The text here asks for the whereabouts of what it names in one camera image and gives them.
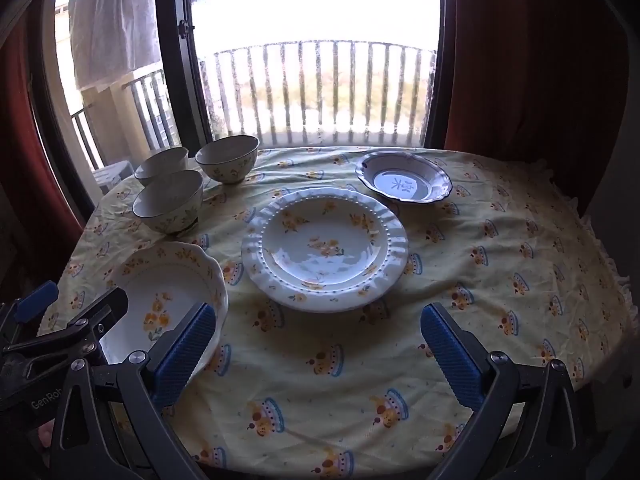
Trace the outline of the scalloped yellow-flower plate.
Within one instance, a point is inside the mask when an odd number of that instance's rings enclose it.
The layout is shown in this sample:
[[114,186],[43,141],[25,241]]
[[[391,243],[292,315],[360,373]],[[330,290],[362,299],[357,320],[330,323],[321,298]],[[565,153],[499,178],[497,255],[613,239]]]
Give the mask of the scalloped yellow-flower plate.
[[227,374],[231,346],[220,341],[229,310],[226,282],[217,260],[203,248],[163,242],[138,250],[113,271],[108,284],[126,292],[128,310],[101,338],[107,362],[118,364],[134,350],[150,350],[194,304],[209,304],[216,330],[194,372]]

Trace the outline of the floral bowl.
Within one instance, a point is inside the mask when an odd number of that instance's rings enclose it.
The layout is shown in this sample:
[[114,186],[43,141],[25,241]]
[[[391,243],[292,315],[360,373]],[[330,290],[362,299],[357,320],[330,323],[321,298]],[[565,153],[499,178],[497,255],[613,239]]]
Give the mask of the floral bowl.
[[134,216],[155,232],[182,233],[198,222],[204,181],[196,170],[163,174],[147,185],[132,204]]
[[226,136],[203,146],[195,161],[211,179],[238,184],[254,167],[258,148],[256,136]]
[[147,186],[164,174],[185,170],[188,154],[189,151],[182,146],[166,148],[145,159],[134,172],[134,176],[143,186]]

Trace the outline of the beaded yellow-flower plate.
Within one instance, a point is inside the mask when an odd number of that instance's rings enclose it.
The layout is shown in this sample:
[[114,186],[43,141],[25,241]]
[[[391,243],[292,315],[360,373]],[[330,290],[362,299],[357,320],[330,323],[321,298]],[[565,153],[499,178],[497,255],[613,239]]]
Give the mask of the beaded yellow-flower plate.
[[308,313],[372,304],[401,278],[408,257],[396,214],[348,188],[307,188],[273,200],[256,212],[242,243],[255,286]]

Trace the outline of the red-pattern white plate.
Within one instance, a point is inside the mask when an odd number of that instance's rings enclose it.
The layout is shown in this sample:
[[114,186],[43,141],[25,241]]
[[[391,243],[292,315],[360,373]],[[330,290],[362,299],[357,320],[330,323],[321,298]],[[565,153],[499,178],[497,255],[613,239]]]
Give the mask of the red-pattern white plate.
[[431,204],[449,196],[448,174],[421,155],[378,150],[356,165],[358,179],[371,191],[405,204]]

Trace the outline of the red curtain left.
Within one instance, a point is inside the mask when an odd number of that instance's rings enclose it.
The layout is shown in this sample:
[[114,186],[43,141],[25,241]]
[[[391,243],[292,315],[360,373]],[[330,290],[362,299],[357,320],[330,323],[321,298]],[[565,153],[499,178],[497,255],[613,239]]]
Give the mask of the red curtain left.
[[78,241],[80,224],[58,187],[32,112],[25,20],[1,47],[1,185],[26,229],[44,226],[59,242]]

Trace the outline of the red curtain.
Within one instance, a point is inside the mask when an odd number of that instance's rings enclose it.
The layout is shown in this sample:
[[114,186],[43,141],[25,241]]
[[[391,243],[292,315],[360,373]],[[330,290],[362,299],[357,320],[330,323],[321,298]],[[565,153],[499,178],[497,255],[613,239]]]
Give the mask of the red curtain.
[[32,112],[25,20],[1,47],[1,185],[26,229],[44,226],[59,242],[78,241],[80,224],[58,187]]
[[444,148],[511,157],[541,75],[556,0],[454,0],[454,72]]

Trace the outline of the white plastic crate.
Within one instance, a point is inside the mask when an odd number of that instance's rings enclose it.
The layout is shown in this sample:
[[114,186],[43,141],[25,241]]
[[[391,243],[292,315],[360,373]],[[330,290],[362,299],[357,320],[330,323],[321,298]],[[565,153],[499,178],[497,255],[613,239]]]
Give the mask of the white plastic crate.
[[106,195],[112,188],[118,185],[119,182],[122,182],[122,180],[125,180],[133,174],[134,167],[129,160],[114,162],[114,164],[104,166],[92,173],[103,195]]

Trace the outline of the white hanging cloth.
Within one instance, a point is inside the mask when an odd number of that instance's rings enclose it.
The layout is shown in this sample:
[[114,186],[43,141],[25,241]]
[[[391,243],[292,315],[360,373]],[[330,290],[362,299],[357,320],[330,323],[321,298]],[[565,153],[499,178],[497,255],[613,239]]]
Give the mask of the white hanging cloth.
[[68,12],[78,90],[160,62],[155,0],[70,0]]

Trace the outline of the red curtain right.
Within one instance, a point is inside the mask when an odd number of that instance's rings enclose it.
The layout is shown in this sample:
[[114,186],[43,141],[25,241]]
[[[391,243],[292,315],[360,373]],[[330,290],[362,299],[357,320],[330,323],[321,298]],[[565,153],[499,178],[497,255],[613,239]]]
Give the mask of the red curtain right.
[[444,148],[511,157],[541,75],[556,0],[454,0],[454,72]]

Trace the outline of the balcony railing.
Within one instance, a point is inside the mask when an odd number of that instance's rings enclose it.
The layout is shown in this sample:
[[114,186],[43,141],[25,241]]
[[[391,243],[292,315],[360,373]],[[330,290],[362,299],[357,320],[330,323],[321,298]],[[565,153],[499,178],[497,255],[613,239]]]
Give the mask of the balcony railing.
[[[168,79],[158,63],[107,86],[111,102],[76,87],[60,52],[64,96],[81,153],[108,165],[107,133],[137,159],[180,145]],[[198,61],[211,139],[248,134],[265,148],[293,145],[421,146],[435,89],[434,50],[372,40],[291,40],[209,52]]]

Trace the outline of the black window frame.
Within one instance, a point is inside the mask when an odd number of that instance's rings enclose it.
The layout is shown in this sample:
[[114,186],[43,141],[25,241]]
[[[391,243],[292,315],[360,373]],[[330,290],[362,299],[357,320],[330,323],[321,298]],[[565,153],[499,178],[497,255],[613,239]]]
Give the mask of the black window frame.
[[198,61],[209,52],[291,40],[392,42],[437,53],[426,141],[445,143],[454,72],[454,0],[156,0],[163,69],[182,142],[215,141]]

